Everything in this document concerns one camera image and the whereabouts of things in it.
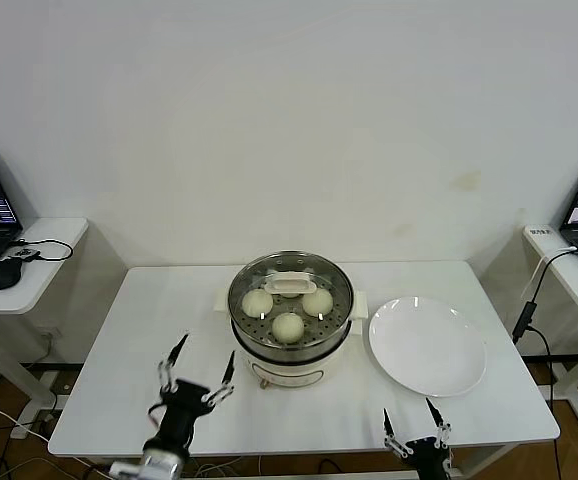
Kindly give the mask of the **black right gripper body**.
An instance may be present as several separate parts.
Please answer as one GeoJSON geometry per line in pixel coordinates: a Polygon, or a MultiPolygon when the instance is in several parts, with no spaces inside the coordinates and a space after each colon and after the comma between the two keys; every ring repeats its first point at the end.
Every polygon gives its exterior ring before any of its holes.
{"type": "Polygon", "coordinates": [[[411,440],[405,444],[404,463],[420,480],[450,480],[450,449],[436,437],[411,440]]]}

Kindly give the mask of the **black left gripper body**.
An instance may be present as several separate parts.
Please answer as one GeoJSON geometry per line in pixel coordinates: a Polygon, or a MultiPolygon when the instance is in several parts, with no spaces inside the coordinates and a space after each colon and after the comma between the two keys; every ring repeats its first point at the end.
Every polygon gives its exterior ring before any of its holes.
{"type": "Polygon", "coordinates": [[[160,423],[160,438],[168,444],[190,444],[196,420],[213,411],[208,405],[211,390],[178,379],[175,387],[163,389],[160,396],[166,407],[160,423]]]}

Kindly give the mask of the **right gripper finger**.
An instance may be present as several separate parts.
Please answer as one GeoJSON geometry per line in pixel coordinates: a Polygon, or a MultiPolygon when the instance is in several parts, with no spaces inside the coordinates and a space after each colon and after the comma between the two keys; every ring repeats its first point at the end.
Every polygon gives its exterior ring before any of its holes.
{"type": "Polygon", "coordinates": [[[383,430],[384,430],[384,446],[395,453],[399,457],[409,457],[413,454],[413,449],[405,444],[400,443],[393,430],[390,417],[386,408],[383,409],[383,430]]]}
{"type": "Polygon", "coordinates": [[[436,448],[447,448],[447,442],[449,440],[452,427],[444,420],[440,411],[435,407],[429,398],[426,398],[425,401],[437,428],[434,446],[436,448]]]}

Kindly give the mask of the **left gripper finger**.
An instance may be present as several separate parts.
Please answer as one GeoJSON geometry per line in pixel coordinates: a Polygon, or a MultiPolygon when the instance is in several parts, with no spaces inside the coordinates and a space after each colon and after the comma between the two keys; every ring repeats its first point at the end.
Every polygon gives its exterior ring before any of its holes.
{"type": "Polygon", "coordinates": [[[160,382],[160,394],[173,393],[177,390],[178,380],[173,376],[173,368],[189,336],[190,333],[185,332],[182,338],[170,350],[169,354],[158,363],[157,372],[160,382]]]}
{"type": "Polygon", "coordinates": [[[232,382],[234,372],[235,352],[232,351],[220,387],[202,397],[202,402],[205,405],[218,405],[234,392],[234,385],[232,382]]]}

